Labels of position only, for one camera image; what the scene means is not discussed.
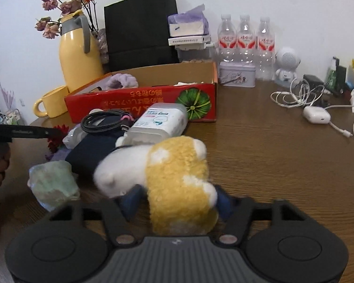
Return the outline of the red artificial flower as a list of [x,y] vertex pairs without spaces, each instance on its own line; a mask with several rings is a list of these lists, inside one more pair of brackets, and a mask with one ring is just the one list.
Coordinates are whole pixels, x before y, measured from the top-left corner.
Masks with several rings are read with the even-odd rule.
[[64,144],[63,139],[69,132],[69,127],[65,125],[54,126],[55,133],[48,138],[48,149],[51,153],[56,153],[59,148]]

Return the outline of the dried pink flowers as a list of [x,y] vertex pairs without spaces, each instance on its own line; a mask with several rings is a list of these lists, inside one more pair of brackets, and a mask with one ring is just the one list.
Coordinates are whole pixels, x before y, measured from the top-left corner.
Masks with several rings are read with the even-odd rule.
[[94,36],[98,35],[98,18],[96,0],[41,0],[45,11],[59,10],[60,17],[53,20],[50,16],[37,20],[35,29],[42,32],[43,38],[54,39],[61,35],[61,21],[68,15],[79,10],[85,11],[89,22],[89,29]]

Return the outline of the white plastic bottle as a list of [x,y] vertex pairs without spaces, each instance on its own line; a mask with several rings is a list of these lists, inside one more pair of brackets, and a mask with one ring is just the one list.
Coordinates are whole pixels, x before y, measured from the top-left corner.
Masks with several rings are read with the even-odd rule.
[[187,109],[182,104],[153,104],[117,139],[116,147],[156,144],[178,137],[184,132],[187,123]]

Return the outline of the water bottle left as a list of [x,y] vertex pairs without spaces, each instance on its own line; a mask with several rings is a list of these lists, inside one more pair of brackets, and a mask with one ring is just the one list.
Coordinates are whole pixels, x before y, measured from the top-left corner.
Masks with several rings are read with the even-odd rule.
[[221,15],[221,23],[218,27],[218,52],[221,61],[230,63],[235,59],[236,53],[236,29],[232,23],[230,14]]

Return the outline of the black power adapter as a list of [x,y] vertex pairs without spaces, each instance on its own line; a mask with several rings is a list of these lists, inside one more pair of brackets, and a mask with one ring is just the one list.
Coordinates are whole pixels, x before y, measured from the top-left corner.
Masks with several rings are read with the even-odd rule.
[[315,75],[304,74],[303,79],[309,86],[311,92],[324,87],[324,82]]

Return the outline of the water bottle middle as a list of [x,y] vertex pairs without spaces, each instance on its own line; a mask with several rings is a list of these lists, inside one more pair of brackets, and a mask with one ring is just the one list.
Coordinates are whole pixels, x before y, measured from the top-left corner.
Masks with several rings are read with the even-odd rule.
[[255,46],[256,36],[250,24],[250,16],[240,15],[240,24],[237,31],[237,47],[241,63],[253,63]]

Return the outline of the lavender tin box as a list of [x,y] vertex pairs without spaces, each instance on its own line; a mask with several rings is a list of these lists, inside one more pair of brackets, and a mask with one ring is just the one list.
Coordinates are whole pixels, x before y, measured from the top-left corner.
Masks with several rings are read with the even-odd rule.
[[219,64],[219,82],[229,87],[255,87],[256,68],[252,64],[225,62]]

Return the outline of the navy blue pouch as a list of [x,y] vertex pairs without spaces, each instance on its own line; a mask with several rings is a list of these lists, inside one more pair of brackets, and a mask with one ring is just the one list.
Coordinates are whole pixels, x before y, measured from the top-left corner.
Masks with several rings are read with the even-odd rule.
[[123,136],[122,125],[107,132],[88,133],[66,157],[77,175],[77,183],[86,186],[93,183],[93,173],[98,164],[116,149],[116,141]]

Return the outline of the yellow mug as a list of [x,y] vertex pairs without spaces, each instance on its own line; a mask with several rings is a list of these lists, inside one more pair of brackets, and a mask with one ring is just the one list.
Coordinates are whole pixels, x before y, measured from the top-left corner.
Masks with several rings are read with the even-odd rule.
[[56,118],[67,112],[64,99],[69,95],[67,86],[60,86],[42,96],[33,106],[34,114],[39,118]]

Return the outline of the yellow white plush toy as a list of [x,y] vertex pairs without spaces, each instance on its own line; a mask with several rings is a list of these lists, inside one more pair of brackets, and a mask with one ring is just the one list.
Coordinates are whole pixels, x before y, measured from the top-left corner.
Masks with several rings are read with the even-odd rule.
[[121,146],[98,164],[93,181],[109,198],[140,185],[146,191],[153,232],[161,236],[204,235],[219,218],[207,147],[192,137]]

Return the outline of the white flat box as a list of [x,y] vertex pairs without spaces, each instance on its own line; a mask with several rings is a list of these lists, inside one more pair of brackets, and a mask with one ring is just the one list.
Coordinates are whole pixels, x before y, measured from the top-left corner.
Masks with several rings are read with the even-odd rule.
[[172,37],[168,39],[170,46],[175,45],[196,45],[211,42],[211,36],[207,35],[194,35],[194,36],[183,36],[183,37]]

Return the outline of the water bottle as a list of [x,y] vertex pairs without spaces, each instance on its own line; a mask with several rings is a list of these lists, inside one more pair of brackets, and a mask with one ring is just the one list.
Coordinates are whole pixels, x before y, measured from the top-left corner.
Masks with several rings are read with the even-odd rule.
[[237,31],[237,47],[241,63],[253,63],[255,46],[256,36],[250,24],[250,16],[240,15],[240,24]]
[[230,14],[221,15],[221,23],[218,27],[218,52],[221,61],[230,63],[235,59],[236,53],[236,29],[232,23]]
[[275,36],[269,17],[261,17],[256,33],[256,78],[272,80],[274,75]]

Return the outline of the water bottle right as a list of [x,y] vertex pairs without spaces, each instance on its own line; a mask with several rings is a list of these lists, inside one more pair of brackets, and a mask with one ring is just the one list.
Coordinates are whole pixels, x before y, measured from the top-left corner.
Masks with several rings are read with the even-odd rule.
[[272,80],[274,75],[275,36],[269,17],[261,17],[256,33],[256,78]]

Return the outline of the black paper bag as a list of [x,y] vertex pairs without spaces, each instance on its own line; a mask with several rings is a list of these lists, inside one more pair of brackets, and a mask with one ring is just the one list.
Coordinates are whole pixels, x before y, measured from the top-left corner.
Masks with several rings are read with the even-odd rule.
[[176,0],[123,0],[104,8],[111,72],[178,63],[169,46],[169,15]]

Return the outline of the green white packet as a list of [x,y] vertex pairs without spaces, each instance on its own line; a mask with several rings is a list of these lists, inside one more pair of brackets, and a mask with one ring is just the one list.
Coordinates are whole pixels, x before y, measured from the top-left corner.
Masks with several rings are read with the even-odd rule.
[[72,166],[63,160],[30,168],[27,186],[38,203],[48,212],[68,201],[80,198],[80,190],[72,173]]

